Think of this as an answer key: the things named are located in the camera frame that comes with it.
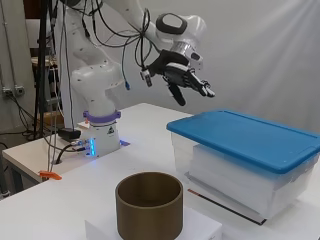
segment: electrical outlet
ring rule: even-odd
[[[25,94],[23,86],[14,86],[14,93],[17,97],[21,97]]]
[[[12,89],[10,89],[10,88],[2,88],[2,97],[3,98],[13,97]]]

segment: black cable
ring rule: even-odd
[[[56,149],[56,150],[62,151],[61,148],[55,147],[55,146],[53,146],[51,143],[49,143],[47,137],[44,137],[43,139],[47,142],[47,144],[48,144],[50,147],[52,147],[52,148],[54,148],[54,149]],[[76,151],[74,151],[74,150],[65,150],[65,152],[76,152]]]
[[[121,30],[121,31],[119,31],[118,33],[121,33],[121,32],[130,32],[131,30]],[[109,42],[113,37],[115,37],[116,35],[115,34],[112,34],[110,37],[108,37],[108,39],[104,42],[104,43],[107,43],[107,42]]]
[[[82,13],[82,20],[84,19],[84,15],[86,14],[87,3],[88,3],[88,0],[85,0],[84,7],[83,7],[83,13]]]
[[[112,28],[110,28],[109,25],[106,23],[103,15],[102,15],[102,13],[101,13],[101,6],[99,6],[98,0],[96,0],[96,4],[97,4],[97,6],[98,6],[98,13],[99,13],[99,15],[100,15],[100,18],[101,18],[103,24],[109,29],[110,32],[116,34],[116,35],[119,36],[119,37],[123,37],[123,38],[129,38],[129,37],[136,37],[136,36],[137,36],[137,35],[123,35],[123,34],[120,34],[120,33],[115,32],[115,31],[114,31]]]
[[[20,117],[20,120],[22,122],[22,124],[24,125],[24,127],[26,128],[27,131],[30,132],[29,130],[29,124],[26,120],[26,117],[24,114],[26,114],[31,120],[35,120],[35,118],[31,115],[31,113],[29,113],[27,110],[25,110],[21,105],[20,103],[18,102],[18,100],[13,96],[13,97],[10,97],[10,99],[17,105],[18,109],[19,109],[19,117]]]
[[[150,12],[149,12],[149,10],[146,8],[146,9],[145,9],[145,12],[144,12],[144,15],[143,15],[143,26],[145,26],[145,27],[144,27],[143,32],[142,32],[141,45],[143,45],[143,40],[144,40],[145,35],[146,35],[146,32],[147,32],[147,30],[148,30],[148,28],[149,28],[149,26],[150,26],[150,22],[151,22]],[[142,65],[143,68],[146,68],[144,62],[147,60],[147,58],[149,57],[149,55],[150,55],[150,53],[151,53],[151,51],[152,51],[151,41],[149,40],[149,50],[148,50],[148,53],[147,53],[146,56],[143,56],[143,46],[141,46],[141,49],[142,49],[142,53],[141,53],[141,56],[140,56],[140,57],[141,57],[141,62],[142,62],[141,65]]]
[[[69,144],[69,145],[65,146],[65,147],[61,150],[61,152],[59,153],[58,158],[57,158],[57,161],[55,162],[55,164],[59,164],[59,163],[61,162],[62,154],[63,154],[68,148],[71,148],[71,147],[72,147],[72,145]]]
[[[99,6],[98,6],[96,9],[94,9],[94,8],[93,8],[93,1],[91,0],[92,10],[91,10],[91,12],[89,12],[89,13],[86,13],[86,12],[85,12],[84,10],[82,10],[82,9],[78,9],[78,8],[74,8],[74,7],[69,7],[69,8],[71,8],[72,10],[75,10],[75,11],[81,13],[81,14],[84,14],[84,15],[87,16],[87,17],[91,17],[93,14],[95,14],[95,13],[98,11],[98,8],[101,8],[101,7],[102,7],[102,5],[103,5],[103,2],[101,2],[101,3],[99,4]]]
[[[125,44],[122,44],[122,45],[109,45],[109,44],[106,44],[106,43],[102,42],[102,41],[100,40],[98,34],[97,34],[97,27],[96,27],[96,21],[95,21],[94,15],[92,15],[92,28],[93,28],[93,33],[94,33],[96,39],[98,40],[98,42],[99,42],[101,45],[103,45],[103,46],[105,46],[105,47],[109,47],[109,48],[122,48],[122,47],[125,47],[125,46],[130,45],[131,43],[135,42],[135,41],[139,38],[139,34],[136,34],[136,35],[133,36],[133,37],[136,37],[136,38],[134,38],[133,40],[131,40],[131,41],[125,43]]]
[[[122,50],[122,59],[121,59],[121,70],[122,70],[122,75],[123,75],[123,78],[124,78],[124,81],[125,81],[125,85],[126,85],[126,89],[127,90],[130,90],[130,85],[127,81],[127,77],[126,77],[126,74],[124,72],[124,58],[125,58],[125,52],[126,52],[126,46],[123,47],[123,50]]]
[[[59,68],[60,68],[60,73],[59,73],[59,81],[61,83],[62,81],[62,72],[63,72],[63,65],[62,65],[62,44],[63,44],[63,31],[65,25],[62,23],[62,27],[61,27],[61,33],[60,33],[60,46],[59,46]]]
[[[8,149],[7,144],[5,144],[5,143],[3,143],[3,142],[0,142],[0,145],[4,146],[6,149]]]
[[[141,63],[139,63],[138,57],[137,57],[138,47],[139,47],[140,41],[141,41],[141,38],[139,38],[139,40],[138,40],[138,42],[137,42],[137,44],[136,44],[135,50],[134,50],[134,60],[136,61],[136,64],[137,64],[140,68],[142,68],[142,65],[141,65]]]
[[[68,82],[69,82],[69,98],[70,98],[71,123],[72,123],[72,130],[74,131],[73,102],[72,102],[72,95],[71,95],[71,77],[70,77],[70,68],[69,68],[68,39],[67,39],[67,29],[66,29],[65,16],[66,16],[66,7],[64,7],[64,9],[63,9],[64,47],[65,47],[66,66],[67,66]]]
[[[140,41],[140,62],[141,62],[141,68],[142,71],[146,69],[146,66],[144,65],[144,58],[143,58],[143,42],[144,42],[144,33],[145,33],[145,24],[146,24],[146,11],[144,11],[143,14],[143,20],[142,20],[142,30],[141,30],[141,41]]]

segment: metal pole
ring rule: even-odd
[[[2,75],[2,66],[0,64],[0,83],[1,83],[1,88],[5,88],[4,82],[3,82],[3,75]]]
[[[39,83],[39,112],[40,112],[40,137],[43,137],[43,115],[45,108],[45,76],[46,76],[46,38],[47,38],[47,11],[48,0],[41,1],[41,19],[40,19],[40,36],[39,36],[39,56],[38,56],[38,75],[40,75]]]

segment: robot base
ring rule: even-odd
[[[86,135],[90,143],[88,155],[92,157],[102,157],[120,148],[116,122],[90,125]]]

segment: cable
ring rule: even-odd
[[[85,0],[83,12],[82,12],[82,20],[84,19],[84,15],[86,14],[87,3],[88,3],[88,0]]]
[[[58,158],[57,158],[57,161],[56,161],[55,164],[59,164],[59,163],[61,162],[61,156],[62,156],[62,154],[63,154],[68,148],[71,148],[71,147],[72,147],[72,145],[69,144],[69,145],[65,146],[65,147],[61,150],[61,152],[59,153]]]
[[[4,146],[6,149],[8,149],[7,144],[5,144],[5,143],[3,143],[3,142],[0,142],[0,145]]]
[[[97,4],[97,6],[98,6],[98,13],[99,13],[99,15],[100,15],[100,18],[101,18],[103,24],[109,29],[110,32],[116,34],[116,35],[119,36],[119,37],[123,37],[123,38],[129,38],[129,37],[136,37],[136,36],[137,36],[137,35],[123,35],[123,34],[120,34],[120,33],[115,32],[115,31],[114,31],[112,28],[110,28],[109,25],[106,23],[103,15],[102,15],[102,13],[101,13],[101,6],[99,6],[98,0],[96,0],[96,4]]]
[[[51,143],[51,139],[52,139],[52,106],[51,106],[51,116],[50,116],[50,126],[51,126],[51,132],[50,132],[50,136],[49,136],[49,142]],[[51,152],[51,146],[48,146],[48,164],[47,164],[47,171],[49,171],[50,169],[50,152]]]
[[[57,147],[57,114],[58,114],[58,108],[56,108],[56,112],[55,112],[55,115],[54,115],[54,148],[53,148],[53,155],[52,155],[52,164],[53,164],[53,161],[55,159],[55,156],[56,156],[56,147]],[[51,123],[51,129],[52,129],[52,108],[51,108],[51,115],[50,115],[50,123]]]
[[[26,117],[24,114],[26,114],[31,120],[34,120],[34,117],[31,115],[31,113],[29,113],[27,110],[25,110],[21,105],[20,103],[18,102],[18,100],[12,96],[10,97],[10,99],[17,105],[18,109],[19,109],[19,117],[20,117],[20,120],[23,124],[23,126],[26,128],[26,131],[25,132],[28,132],[28,133],[31,133],[31,130],[29,130],[29,124],[26,120]]]
[[[101,7],[102,7],[102,5],[103,5],[103,2],[101,2],[101,3],[99,4],[99,6],[97,6],[97,8],[94,9],[94,8],[93,8],[93,2],[91,1],[92,11],[89,12],[89,13],[86,13],[84,10],[81,10],[81,9],[78,9],[78,8],[74,8],[74,7],[69,7],[69,8],[71,8],[72,10],[75,10],[75,11],[81,13],[81,14],[84,14],[84,15],[87,16],[87,17],[91,17],[93,14],[95,14],[95,13],[98,11],[98,8],[101,8]]]
[[[98,34],[97,34],[97,27],[96,27],[96,22],[95,22],[95,19],[94,19],[94,15],[92,16],[92,28],[93,28],[93,33],[94,33],[96,39],[98,40],[98,42],[102,46],[109,47],[109,48],[122,48],[122,47],[130,45],[131,43],[135,42],[139,38],[138,34],[134,35],[134,37],[136,37],[136,38],[134,38],[133,40],[131,40],[131,41],[125,43],[125,44],[122,44],[122,45],[109,45],[109,44],[106,44],[106,43],[102,42],[100,40],[100,38],[98,37]]]
[[[118,31],[118,33],[122,33],[122,32],[133,32],[132,30],[122,30],[122,31]],[[115,35],[115,34],[112,34],[105,42],[104,42],[104,44],[106,44],[106,43],[108,43],[112,38],[114,38],[115,36],[117,36],[117,35]],[[92,42],[91,41],[91,39],[89,39],[90,40],[90,42],[93,44],[93,45],[95,45],[96,47],[101,47],[101,46],[103,46],[102,44],[95,44],[94,42]]]
[[[142,21],[142,30],[140,32],[140,36],[139,36],[139,40],[136,44],[136,47],[135,47],[135,51],[134,51],[134,57],[135,57],[135,62],[136,64],[142,69],[142,71],[144,71],[146,69],[145,67],[145,61],[147,60],[147,58],[150,56],[151,54],[151,51],[152,51],[152,48],[153,48],[153,44],[152,44],[152,41],[149,41],[149,50],[148,50],[148,53],[146,54],[146,56],[143,56],[143,42],[144,42],[144,38],[145,38],[145,34],[146,34],[146,31],[148,30],[149,28],[149,25],[150,25],[150,22],[151,22],[151,19],[150,19],[150,12],[149,10],[146,8],[145,11],[144,11],[144,14],[143,14],[143,21]],[[140,62],[138,61],[138,47],[140,45]]]
[[[125,52],[126,52],[126,46],[124,46],[124,47],[123,47],[123,50],[122,50],[121,70],[122,70],[122,75],[123,75],[123,78],[124,78],[124,81],[125,81],[126,89],[127,89],[127,90],[130,90],[130,84],[128,83],[126,74],[125,74],[125,72],[124,72]]]
[[[63,112],[61,110],[61,107],[60,107],[60,98],[61,98],[61,91],[60,91],[60,87],[59,87],[59,94],[57,93],[57,79],[56,79],[56,71],[54,71],[54,74],[53,74],[53,82],[54,82],[54,94],[56,95],[56,99],[57,99],[57,107],[59,109],[59,112],[61,114],[61,116],[64,118],[64,115],[63,115]]]
[[[39,33],[39,57],[38,57],[38,83],[40,84],[39,95],[39,112],[40,112],[40,136],[44,136],[44,111],[45,111],[45,54],[46,54],[46,38],[47,38],[47,13],[48,13],[48,0],[41,1],[41,20],[40,20],[40,33]]]
[[[63,44],[64,27],[65,27],[65,25],[62,23],[61,34],[60,34],[60,48],[59,48],[59,69],[60,69],[59,81],[60,81],[60,85],[61,85],[61,82],[62,82],[62,72],[63,72],[63,68],[62,68],[62,44]]]
[[[44,137],[43,139],[47,142],[47,144],[48,144],[50,147],[53,147],[53,148],[55,148],[56,150],[62,151],[62,148],[55,147],[55,146],[53,146],[51,143],[49,143],[47,137]],[[74,150],[66,150],[65,152],[76,152],[76,151],[74,151]]]
[[[67,39],[67,26],[66,26],[66,9],[67,9],[66,0],[64,8],[63,8],[63,28],[64,28],[64,47],[65,47],[65,57],[66,57],[66,66],[67,66],[67,74],[68,74],[68,82],[69,82],[69,98],[70,98],[70,114],[71,114],[71,123],[72,129],[74,130],[74,121],[73,121],[73,102],[71,95],[71,77],[70,77],[70,69],[69,69],[69,56],[68,56],[68,39]]]

